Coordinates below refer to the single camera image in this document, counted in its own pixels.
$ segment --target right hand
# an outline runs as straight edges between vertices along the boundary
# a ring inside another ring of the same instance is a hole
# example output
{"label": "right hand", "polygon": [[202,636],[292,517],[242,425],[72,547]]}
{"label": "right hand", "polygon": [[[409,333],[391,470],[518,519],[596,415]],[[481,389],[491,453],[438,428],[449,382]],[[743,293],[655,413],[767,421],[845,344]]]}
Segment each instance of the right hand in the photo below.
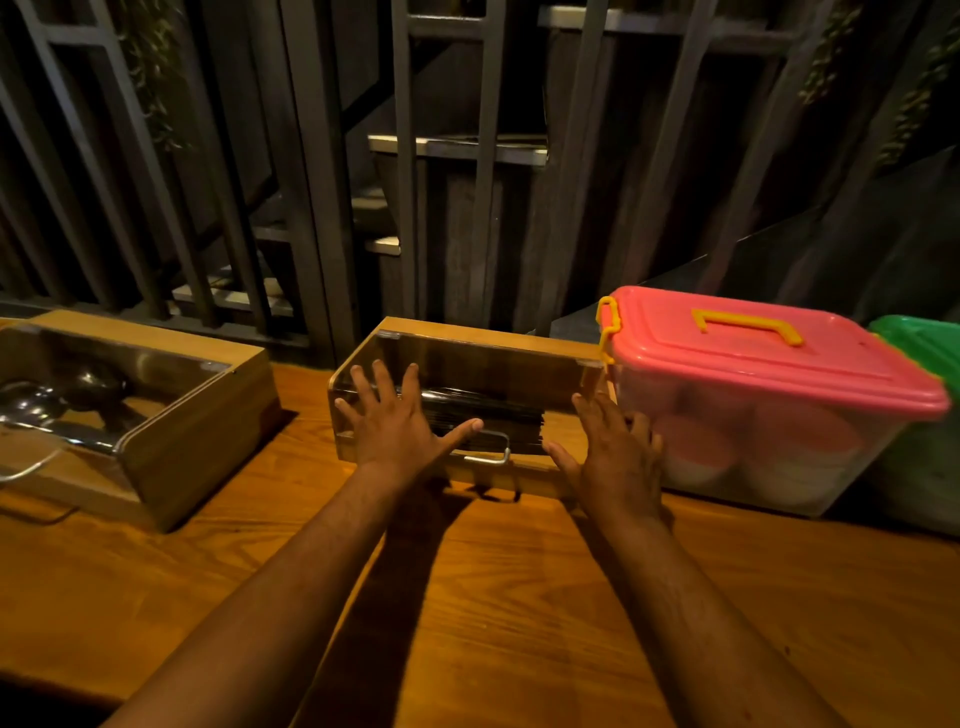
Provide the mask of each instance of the right hand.
{"label": "right hand", "polygon": [[573,396],[587,434],[587,461],[580,465],[560,444],[544,442],[557,467],[573,486],[577,499],[598,525],[623,519],[660,520],[660,456],[663,441],[651,433],[641,414],[624,418],[603,393],[593,400]]}

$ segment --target left hand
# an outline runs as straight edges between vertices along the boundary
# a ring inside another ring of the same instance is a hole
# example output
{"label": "left hand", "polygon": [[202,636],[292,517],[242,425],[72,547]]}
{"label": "left hand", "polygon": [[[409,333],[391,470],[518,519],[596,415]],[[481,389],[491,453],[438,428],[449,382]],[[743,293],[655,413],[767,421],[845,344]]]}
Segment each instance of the left hand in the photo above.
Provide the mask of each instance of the left hand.
{"label": "left hand", "polygon": [[482,420],[467,420],[444,437],[437,437],[430,430],[420,407],[420,370],[417,365],[407,367],[399,398],[384,363],[377,359],[372,368],[379,400],[364,376],[363,367],[350,369],[363,404],[363,415],[345,400],[333,402],[353,426],[358,468],[380,470],[398,487],[405,489],[467,437],[483,429]]}

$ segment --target pink lid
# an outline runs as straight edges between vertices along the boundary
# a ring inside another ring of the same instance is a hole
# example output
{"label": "pink lid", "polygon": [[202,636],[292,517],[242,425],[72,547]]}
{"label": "pink lid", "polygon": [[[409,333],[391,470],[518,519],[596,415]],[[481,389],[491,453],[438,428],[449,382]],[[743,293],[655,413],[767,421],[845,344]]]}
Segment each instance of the pink lid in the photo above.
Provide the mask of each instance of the pink lid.
{"label": "pink lid", "polygon": [[[621,330],[609,346],[624,366],[910,419],[949,409],[939,379],[842,316],[638,285],[612,296]],[[609,305],[602,317],[609,326]]]}

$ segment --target wooden tabletop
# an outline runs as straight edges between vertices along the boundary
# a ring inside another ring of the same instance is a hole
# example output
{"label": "wooden tabletop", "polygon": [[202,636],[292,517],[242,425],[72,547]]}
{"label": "wooden tabletop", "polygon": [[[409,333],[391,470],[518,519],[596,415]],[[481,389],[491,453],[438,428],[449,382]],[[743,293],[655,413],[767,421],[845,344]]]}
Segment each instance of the wooden tabletop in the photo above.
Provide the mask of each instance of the wooden tabletop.
{"label": "wooden tabletop", "polygon": [[[175,533],[0,515],[0,673],[125,699],[324,505],[352,471],[327,374],[275,371],[296,416]],[[854,725],[960,723],[956,543],[665,500],[684,546]],[[430,496],[403,515],[321,668],[326,724],[672,724],[588,527],[559,502]]]}

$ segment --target wooden box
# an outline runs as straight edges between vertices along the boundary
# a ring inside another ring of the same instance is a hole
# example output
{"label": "wooden box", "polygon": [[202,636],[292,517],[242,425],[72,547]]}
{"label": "wooden box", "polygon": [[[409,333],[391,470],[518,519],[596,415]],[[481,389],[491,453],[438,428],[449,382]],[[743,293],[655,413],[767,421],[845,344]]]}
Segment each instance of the wooden box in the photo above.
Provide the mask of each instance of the wooden box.
{"label": "wooden box", "polygon": [[[420,386],[469,390],[493,400],[543,411],[541,435],[561,443],[583,462],[587,437],[573,410],[574,392],[591,397],[606,386],[596,345],[538,336],[386,318],[330,379],[328,394],[337,454],[356,461],[349,422],[333,405],[342,397],[357,406],[349,370],[371,376],[381,359],[399,385],[408,364],[420,366]],[[535,495],[563,497],[569,490],[550,456],[535,448],[504,457],[497,452],[456,450],[443,462],[450,480]]]}
{"label": "wooden box", "polygon": [[[50,456],[6,487],[167,531],[280,421],[273,372],[258,347],[73,311],[0,329],[0,383],[47,383],[58,361],[75,356],[122,373],[132,384],[124,404],[146,419],[98,449],[63,440],[56,425],[0,426],[0,474]],[[84,431],[104,425],[89,411],[69,410],[59,422]]]}

